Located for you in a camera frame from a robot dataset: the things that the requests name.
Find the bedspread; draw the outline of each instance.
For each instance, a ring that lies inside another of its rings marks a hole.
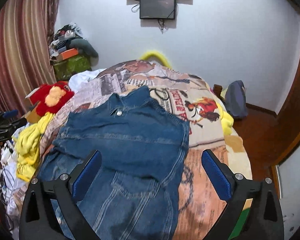
[[[202,78],[143,60],[112,66],[82,87],[56,114],[42,137],[40,154],[47,152],[53,140],[51,135],[66,122],[70,112],[98,107],[112,93],[124,96],[144,85],[166,111],[190,121],[189,151],[179,186],[178,226],[173,239],[202,240],[226,205],[218,198],[201,165],[202,151],[211,149],[233,172],[252,179],[242,139],[234,130],[229,136],[223,135],[216,104],[220,102]]]

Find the striped curtain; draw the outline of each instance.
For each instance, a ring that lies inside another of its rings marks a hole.
[[[25,96],[56,79],[48,44],[59,0],[8,0],[0,11],[0,111],[24,114]]]

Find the stuffed animal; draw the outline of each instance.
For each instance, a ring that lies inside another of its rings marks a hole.
[[[67,82],[59,81],[54,85],[41,85],[30,97],[30,101],[39,102],[36,112],[39,116],[44,116],[47,112],[56,114],[73,96],[74,92],[70,90]]]

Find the denim jacket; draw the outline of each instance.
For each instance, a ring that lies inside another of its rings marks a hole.
[[[99,150],[102,167],[77,203],[97,235],[102,240],[172,239],[188,141],[189,122],[166,112],[143,86],[70,113],[38,177],[52,180],[70,173],[91,150]],[[53,205],[63,232],[72,237]]]

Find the green storage box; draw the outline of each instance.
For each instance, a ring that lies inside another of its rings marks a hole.
[[[74,74],[91,70],[89,59],[84,55],[75,55],[53,65],[56,80],[69,80]]]

